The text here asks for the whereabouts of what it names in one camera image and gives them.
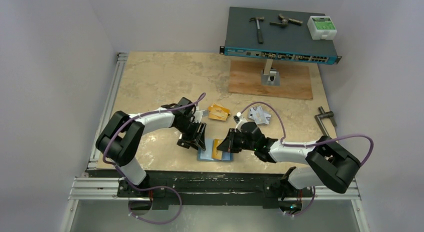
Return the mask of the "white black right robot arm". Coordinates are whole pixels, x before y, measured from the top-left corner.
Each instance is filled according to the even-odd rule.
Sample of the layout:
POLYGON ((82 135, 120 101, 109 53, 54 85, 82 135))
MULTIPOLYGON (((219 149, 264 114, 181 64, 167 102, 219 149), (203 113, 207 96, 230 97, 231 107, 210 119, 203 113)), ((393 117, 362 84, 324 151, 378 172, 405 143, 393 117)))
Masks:
POLYGON ((302 167, 290 168, 280 183, 282 192, 288 196, 315 186, 326 186, 344 194, 361 167, 359 159, 328 136, 300 144, 281 143, 277 138, 265 136, 254 122, 229 129, 217 149, 229 153, 252 151, 265 163, 302 164, 302 167))

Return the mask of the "blue leather card holder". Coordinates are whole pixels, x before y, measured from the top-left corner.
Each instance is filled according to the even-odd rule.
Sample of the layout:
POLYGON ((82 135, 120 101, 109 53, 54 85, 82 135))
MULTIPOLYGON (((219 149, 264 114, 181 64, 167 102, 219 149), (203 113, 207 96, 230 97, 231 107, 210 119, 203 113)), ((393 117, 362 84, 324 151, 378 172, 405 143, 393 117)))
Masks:
POLYGON ((205 162, 232 162, 234 160, 232 153, 217 149, 222 141, 222 139, 207 138, 205 140, 205 150, 201 148, 198 150, 197 160, 205 162))

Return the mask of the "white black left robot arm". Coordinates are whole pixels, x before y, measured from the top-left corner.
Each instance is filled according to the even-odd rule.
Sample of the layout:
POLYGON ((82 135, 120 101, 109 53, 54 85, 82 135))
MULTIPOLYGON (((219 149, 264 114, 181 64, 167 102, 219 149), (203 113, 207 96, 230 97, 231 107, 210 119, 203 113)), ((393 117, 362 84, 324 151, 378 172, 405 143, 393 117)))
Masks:
POLYGON ((196 102, 182 97, 178 103, 166 104, 141 114, 115 112, 95 142, 104 159, 109 159, 130 183, 138 197, 149 191, 149 176, 136 159, 142 136, 160 129, 175 128, 180 132, 177 145, 186 149, 205 150, 206 123, 196 102))

